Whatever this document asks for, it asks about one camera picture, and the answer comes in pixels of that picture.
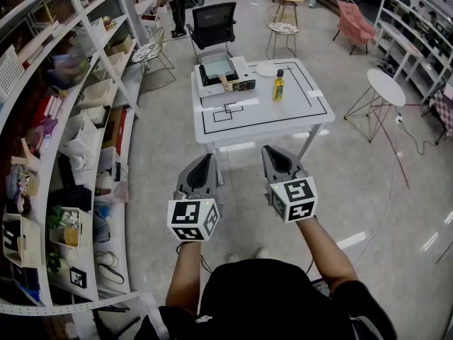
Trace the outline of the person's right forearm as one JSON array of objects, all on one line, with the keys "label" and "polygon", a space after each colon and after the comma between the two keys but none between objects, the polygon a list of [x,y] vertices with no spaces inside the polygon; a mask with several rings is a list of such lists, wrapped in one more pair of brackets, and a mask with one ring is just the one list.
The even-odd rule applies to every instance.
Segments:
[{"label": "person's right forearm", "polygon": [[358,280],[349,258],[315,217],[300,220],[297,226],[331,293],[342,283]]}]

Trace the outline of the yellow oil bottle black cap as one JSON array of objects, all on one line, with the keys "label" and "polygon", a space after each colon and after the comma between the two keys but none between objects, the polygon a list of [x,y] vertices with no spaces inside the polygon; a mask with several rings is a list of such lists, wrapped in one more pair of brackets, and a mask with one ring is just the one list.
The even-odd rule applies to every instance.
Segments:
[{"label": "yellow oil bottle black cap", "polygon": [[273,101],[277,102],[282,99],[282,93],[284,89],[284,70],[283,69],[278,69],[277,71],[277,77],[274,80],[274,85],[273,85]]}]

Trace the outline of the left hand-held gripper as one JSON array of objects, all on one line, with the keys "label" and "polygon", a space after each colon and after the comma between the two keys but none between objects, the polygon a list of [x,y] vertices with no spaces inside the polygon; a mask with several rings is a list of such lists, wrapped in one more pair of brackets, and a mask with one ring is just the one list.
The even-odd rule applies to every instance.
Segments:
[{"label": "left hand-held gripper", "polygon": [[[218,186],[213,154],[192,161],[181,171],[177,183],[178,190],[217,190]],[[167,227],[179,242],[208,241],[222,216],[222,207],[218,195],[175,191],[168,202]]]}]

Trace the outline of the white round plate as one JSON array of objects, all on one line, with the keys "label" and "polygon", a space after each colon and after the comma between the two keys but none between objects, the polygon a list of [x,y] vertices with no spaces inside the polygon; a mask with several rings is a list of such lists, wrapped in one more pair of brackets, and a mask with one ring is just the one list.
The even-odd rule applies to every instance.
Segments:
[{"label": "white round plate", "polygon": [[276,77],[279,68],[271,61],[260,62],[256,65],[256,73],[262,77]]}]

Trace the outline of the cream bin with flowers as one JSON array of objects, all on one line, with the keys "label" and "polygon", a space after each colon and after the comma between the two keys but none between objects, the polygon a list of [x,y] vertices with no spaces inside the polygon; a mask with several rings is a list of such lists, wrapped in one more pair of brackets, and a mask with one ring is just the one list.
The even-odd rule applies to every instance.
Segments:
[{"label": "cream bin with flowers", "polygon": [[93,217],[79,208],[53,207],[47,216],[50,241],[66,247],[93,245]]}]

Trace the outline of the clear plastic box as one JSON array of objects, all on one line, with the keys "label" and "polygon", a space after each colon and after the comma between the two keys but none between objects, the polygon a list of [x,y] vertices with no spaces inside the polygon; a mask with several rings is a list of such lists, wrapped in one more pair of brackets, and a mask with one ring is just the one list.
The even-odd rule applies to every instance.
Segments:
[{"label": "clear plastic box", "polygon": [[128,193],[128,165],[109,147],[101,150],[96,175],[94,202],[99,205],[126,203]]}]

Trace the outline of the white box in black frame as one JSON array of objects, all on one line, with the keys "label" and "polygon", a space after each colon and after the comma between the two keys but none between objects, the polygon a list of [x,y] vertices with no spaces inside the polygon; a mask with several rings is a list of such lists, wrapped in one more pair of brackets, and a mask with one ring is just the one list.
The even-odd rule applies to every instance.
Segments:
[{"label": "white box in black frame", "polygon": [[96,128],[104,128],[110,114],[110,106],[85,108],[81,110],[81,113],[85,113]]}]

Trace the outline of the black white framed picture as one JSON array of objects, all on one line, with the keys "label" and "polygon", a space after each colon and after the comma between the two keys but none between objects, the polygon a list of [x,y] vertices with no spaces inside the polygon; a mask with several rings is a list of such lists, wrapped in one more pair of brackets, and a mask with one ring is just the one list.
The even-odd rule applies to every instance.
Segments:
[{"label": "black white framed picture", "polygon": [[71,267],[69,269],[69,277],[71,284],[79,288],[87,288],[86,272],[75,267]]}]

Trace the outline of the cardboard box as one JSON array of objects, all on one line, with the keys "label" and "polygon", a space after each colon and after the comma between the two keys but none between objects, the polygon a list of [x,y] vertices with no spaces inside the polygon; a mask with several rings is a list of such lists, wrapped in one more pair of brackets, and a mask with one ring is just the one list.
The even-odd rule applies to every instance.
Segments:
[{"label": "cardboard box", "polygon": [[107,56],[111,56],[117,53],[127,54],[132,47],[132,37],[130,34],[119,37],[117,40],[114,40],[107,44],[105,48],[105,53]]}]

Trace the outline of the black office chair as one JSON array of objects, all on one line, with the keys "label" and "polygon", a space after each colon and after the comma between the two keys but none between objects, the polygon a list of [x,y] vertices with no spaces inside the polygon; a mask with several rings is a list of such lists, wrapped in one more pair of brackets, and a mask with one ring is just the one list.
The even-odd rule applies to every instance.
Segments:
[{"label": "black office chair", "polygon": [[236,2],[224,2],[193,9],[193,24],[187,24],[190,40],[195,53],[197,63],[200,56],[195,47],[204,50],[206,47],[225,44],[226,53],[232,57],[228,43],[235,41],[234,35],[234,12]]}]

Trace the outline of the person's left forearm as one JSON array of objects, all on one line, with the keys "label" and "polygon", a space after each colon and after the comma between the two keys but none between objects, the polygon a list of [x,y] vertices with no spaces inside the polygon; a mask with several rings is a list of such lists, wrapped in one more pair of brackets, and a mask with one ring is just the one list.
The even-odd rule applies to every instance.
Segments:
[{"label": "person's left forearm", "polygon": [[165,305],[197,314],[200,301],[201,243],[187,242],[180,247]]}]

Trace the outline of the blue grey knit cloth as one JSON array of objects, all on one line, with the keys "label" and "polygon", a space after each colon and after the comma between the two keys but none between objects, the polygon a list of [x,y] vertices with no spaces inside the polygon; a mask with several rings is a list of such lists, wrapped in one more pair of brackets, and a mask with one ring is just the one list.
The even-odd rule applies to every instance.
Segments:
[{"label": "blue grey knit cloth", "polygon": [[110,241],[110,226],[99,210],[93,212],[93,242],[104,243]]}]

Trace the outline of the translucent bag of items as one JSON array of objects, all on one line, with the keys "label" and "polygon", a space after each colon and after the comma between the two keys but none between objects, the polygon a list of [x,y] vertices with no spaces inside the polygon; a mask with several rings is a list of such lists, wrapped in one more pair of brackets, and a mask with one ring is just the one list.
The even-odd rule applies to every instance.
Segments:
[{"label": "translucent bag of items", "polygon": [[90,67],[90,62],[84,55],[75,54],[55,55],[52,63],[53,68],[46,72],[46,82],[61,90],[79,84]]}]

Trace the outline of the checkered cloth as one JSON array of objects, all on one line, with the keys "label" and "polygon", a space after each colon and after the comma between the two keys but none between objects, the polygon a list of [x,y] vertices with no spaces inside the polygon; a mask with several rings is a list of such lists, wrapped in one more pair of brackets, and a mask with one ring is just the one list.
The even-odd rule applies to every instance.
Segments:
[{"label": "checkered cloth", "polygon": [[439,115],[446,129],[446,135],[453,137],[453,100],[444,95],[443,91],[437,90],[430,99],[430,106]]}]

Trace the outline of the square grey-green frying pan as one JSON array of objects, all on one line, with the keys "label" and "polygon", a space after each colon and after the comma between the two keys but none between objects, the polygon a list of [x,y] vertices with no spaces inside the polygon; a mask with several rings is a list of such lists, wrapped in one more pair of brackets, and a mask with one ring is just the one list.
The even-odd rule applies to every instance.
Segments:
[{"label": "square grey-green frying pan", "polygon": [[228,76],[235,74],[234,65],[227,53],[217,53],[202,58],[201,67],[208,81],[218,79],[225,92],[231,91]]}]

